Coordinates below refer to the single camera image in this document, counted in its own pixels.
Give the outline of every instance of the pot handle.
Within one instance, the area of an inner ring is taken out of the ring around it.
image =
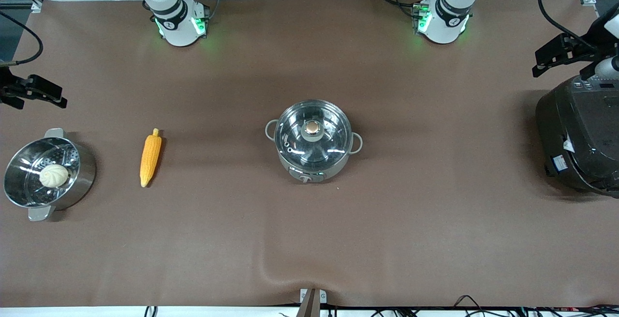
[[[66,138],[63,129],[48,129],[44,138]]]
[[[269,126],[271,126],[273,123],[277,123],[278,120],[271,120],[269,121],[269,123],[267,123],[266,127],[265,127],[265,135],[267,136],[267,138],[269,138],[270,141],[275,143],[275,137],[274,136],[269,136]]]
[[[352,136],[356,137],[359,140],[359,147],[356,150],[351,151],[349,153],[349,155],[354,155],[354,154],[358,153],[359,151],[361,151],[361,148],[363,147],[363,138],[361,136],[359,136],[359,134],[356,134],[354,132],[352,132]]]
[[[54,209],[56,209],[56,206],[53,205],[48,205],[43,208],[30,208],[28,209],[28,219],[31,222],[40,222],[41,220],[49,218]]]

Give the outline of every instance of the corn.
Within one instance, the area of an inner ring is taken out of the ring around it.
[[[146,187],[157,166],[159,159],[159,150],[161,150],[161,137],[159,130],[153,129],[153,134],[146,137],[144,141],[144,151],[142,152],[142,163],[140,164],[140,183],[142,187]]]

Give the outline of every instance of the stainless steel pot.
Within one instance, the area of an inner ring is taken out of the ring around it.
[[[273,123],[277,125],[270,136],[269,127]],[[319,99],[299,102],[286,109],[278,120],[267,123],[265,134],[276,144],[283,167],[303,183],[335,176],[349,156],[363,147],[363,139],[352,132],[343,111]],[[359,140],[359,147],[352,151],[354,137]]]
[[[43,186],[39,180],[42,169],[52,164],[69,172],[66,182],[58,187]],[[38,222],[79,201],[90,189],[95,171],[92,154],[65,138],[64,130],[50,129],[43,139],[13,156],[4,174],[4,192],[11,202],[28,209],[31,221]]]

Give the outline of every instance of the white sticker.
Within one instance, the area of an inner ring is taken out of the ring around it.
[[[563,171],[564,169],[568,169],[568,164],[565,162],[563,155],[553,157],[552,161],[553,163],[555,163],[555,168],[557,169],[557,172]]]

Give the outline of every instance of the brown table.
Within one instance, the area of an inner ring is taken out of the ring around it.
[[[582,33],[578,0],[546,0]],[[321,287],[340,305],[619,302],[619,203],[544,176],[536,101],[581,66],[533,79],[557,35],[535,0],[478,0],[451,45],[381,0],[223,1],[208,38],[174,48],[137,1],[50,2],[45,43],[14,68],[67,109],[0,107],[0,165],[46,129],[89,147],[90,193],[55,222],[0,202],[2,306],[260,305]],[[25,36],[18,55],[35,50]],[[342,107],[365,145],[301,185],[264,136],[303,99]],[[140,187],[144,138],[166,138]]]

